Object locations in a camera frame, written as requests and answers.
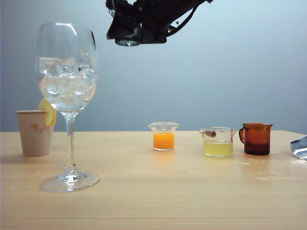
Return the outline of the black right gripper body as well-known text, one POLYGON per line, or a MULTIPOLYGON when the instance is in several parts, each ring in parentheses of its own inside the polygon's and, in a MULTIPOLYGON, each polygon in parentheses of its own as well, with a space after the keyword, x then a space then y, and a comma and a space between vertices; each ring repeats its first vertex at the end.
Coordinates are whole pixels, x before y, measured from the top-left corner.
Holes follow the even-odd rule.
POLYGON ((129 26, 138 23, 150 27, 165 26, 175 20, 175 6, 171 0, 138 0, 133 4, 116 0, 114 10, 114 19, 129 26))

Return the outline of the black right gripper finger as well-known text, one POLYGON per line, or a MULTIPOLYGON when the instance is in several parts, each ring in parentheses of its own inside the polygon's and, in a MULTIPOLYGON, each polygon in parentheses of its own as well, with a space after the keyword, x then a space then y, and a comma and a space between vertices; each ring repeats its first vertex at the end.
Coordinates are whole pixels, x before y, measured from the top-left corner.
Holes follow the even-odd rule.
POLYGON ((140 21, 141 18, 138 14, 115 12, 106 34, 107 39, 140 40, 140 21))
POLYGON ((167 41, 167 26, 154 30, 147 27, 145 24, 141 25, 141 44, 163 44, 167 41))

